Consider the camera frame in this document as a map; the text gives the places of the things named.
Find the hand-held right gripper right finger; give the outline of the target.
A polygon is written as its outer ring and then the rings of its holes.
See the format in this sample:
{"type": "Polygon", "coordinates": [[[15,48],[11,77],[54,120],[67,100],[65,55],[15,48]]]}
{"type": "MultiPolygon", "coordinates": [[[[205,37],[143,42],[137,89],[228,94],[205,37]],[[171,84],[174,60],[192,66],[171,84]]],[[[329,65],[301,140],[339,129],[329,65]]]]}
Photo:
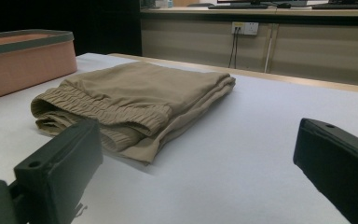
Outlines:
{"type": "Polygon", "coordinates": [[[351,224],[358,224],[358,137],[302,119],[293,162],[351,224]]]}

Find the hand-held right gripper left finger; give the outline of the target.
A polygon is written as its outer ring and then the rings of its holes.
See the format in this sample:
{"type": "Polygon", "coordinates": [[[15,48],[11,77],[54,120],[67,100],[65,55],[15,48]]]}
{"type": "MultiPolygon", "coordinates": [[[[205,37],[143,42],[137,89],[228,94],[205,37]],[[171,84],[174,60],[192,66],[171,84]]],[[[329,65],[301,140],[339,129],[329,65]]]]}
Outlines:
{"type": "Polygon", "coordinates": [[[30,204],[30,224],[71,224],[84,190],[103,163],[99,124],[78,122],[19,163],[14,173],[30,204]]]}

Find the pink storage box grey rim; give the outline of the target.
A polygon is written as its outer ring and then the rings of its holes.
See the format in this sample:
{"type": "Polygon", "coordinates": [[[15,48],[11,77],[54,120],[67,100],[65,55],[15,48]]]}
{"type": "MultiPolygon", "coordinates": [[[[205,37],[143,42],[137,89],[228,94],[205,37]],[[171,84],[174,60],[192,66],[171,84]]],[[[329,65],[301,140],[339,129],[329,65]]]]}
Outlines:
{"type": "Polygon", "coordinates": [[[71,32],[31,29],[0,33],[0,97],[76,70],[71,32]]]}

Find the khaki pants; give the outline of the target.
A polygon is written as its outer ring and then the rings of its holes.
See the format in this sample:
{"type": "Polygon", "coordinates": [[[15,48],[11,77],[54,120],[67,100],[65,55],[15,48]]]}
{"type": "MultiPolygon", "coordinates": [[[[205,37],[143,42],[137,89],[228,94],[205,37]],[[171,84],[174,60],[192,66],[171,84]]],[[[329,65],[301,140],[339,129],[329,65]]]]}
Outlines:
{"type": "Polygon", "coordinates": [[[235,84],[228,73],[125,63],[66,78],[36,96],[31,112],[50,135],[96,119],[107,153],[150,164],[235,84]]]}

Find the light wooden table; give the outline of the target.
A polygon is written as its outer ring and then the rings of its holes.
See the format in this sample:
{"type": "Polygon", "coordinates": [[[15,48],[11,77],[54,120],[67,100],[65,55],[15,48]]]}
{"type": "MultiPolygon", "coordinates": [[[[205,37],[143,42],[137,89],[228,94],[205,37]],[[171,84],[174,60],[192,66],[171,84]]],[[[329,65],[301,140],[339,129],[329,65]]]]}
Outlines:
{"type": "Polygon", "coordinates": [[[358,92],[358,85],[354,85],[354,84],[331,82],[331,81],[324,81],[324,80],[317,80],[317,79],[308,79],[303,77],[287,77],[287,76],[281,76],[275,74],[260,73],[260,72],[253,72],[247,70],[232,69],[232,68],[225,68],[225,67],[211,66],[211,65],[204,65],[204,64],[197,64],[197,63],[184,63],[184,62],[176,62],[170,60],[161,60],[161,59],[126,55],[120,53],[111,53],[108,54],[108,56],[115,56],[118,58],[124,58],[128,60],[142,61],[147,63],[167,65],[167,66],[179,66],[190,70],[195,69],[195,70],[202,70],[202,71],[215,71],[221,73],[230,73],[232,75],[239,75],[244,77],[256,77],[256,78],[270,79],[270,80],[299,84],[299,85],[358,92]]]}

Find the white table mat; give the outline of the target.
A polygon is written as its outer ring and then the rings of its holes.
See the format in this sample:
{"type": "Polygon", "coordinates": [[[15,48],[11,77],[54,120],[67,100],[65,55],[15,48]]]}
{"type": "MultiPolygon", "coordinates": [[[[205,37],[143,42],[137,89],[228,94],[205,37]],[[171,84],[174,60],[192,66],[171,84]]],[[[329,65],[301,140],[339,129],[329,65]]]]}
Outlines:
{"type": "Polygon", "coordinates": [[[106,157],[74,224],[351,224],[293,157],[302,119],[358,137],[358,92],[235,78],[152,163],[106,157]]]}

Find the beige panelled desk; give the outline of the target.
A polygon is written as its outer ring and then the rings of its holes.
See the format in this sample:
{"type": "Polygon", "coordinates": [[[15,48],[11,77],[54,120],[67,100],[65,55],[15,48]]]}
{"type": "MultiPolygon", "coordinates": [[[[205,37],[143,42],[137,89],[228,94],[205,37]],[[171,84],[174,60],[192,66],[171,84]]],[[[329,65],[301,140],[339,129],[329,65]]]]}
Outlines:
{"type": "Polygon", "coordinates": [[[358,85],[358,10],[144,9],[141,33],[145,57],[358,85]]]}

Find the black curtain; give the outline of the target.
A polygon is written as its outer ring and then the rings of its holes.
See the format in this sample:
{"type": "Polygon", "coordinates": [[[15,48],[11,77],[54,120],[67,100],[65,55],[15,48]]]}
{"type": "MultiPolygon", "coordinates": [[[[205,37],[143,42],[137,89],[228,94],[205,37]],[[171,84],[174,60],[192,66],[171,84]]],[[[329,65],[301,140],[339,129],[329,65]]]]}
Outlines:
{"type": "Polygon", "coordinates": [[[0,0],[0,32],[73,33],[76,54],[142,54],[139,0],[0,0]]]}

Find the black keyboard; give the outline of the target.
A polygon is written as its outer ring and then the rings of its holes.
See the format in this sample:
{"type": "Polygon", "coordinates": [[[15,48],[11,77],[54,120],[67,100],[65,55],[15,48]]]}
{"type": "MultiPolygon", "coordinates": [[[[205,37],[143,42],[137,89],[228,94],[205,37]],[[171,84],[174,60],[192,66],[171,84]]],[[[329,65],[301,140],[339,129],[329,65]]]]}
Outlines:
{"type": "Polygon", "coordinates": [[[320,4],[312,6],[312,9],[333,10],[333,9],[358,9],[358,4],[320,4]]]}
{"type": "Polygon", "coordinates": [[[268,7],[268,5],[261,4],[230,4],[224,6],[210,6],[208,9],[267,9],[268,7]]]}

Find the white wall socket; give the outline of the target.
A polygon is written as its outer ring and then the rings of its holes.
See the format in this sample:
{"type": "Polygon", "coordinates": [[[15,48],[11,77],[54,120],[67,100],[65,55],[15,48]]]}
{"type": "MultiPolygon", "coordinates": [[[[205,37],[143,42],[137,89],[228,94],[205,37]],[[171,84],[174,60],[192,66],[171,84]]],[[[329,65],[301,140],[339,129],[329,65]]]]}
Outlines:
{"type": "Polygon", "coordinates": [[[258,22],[234,21],[231,25],[231,33],[236,35],[257,35],[258,27],[258,22]]]}

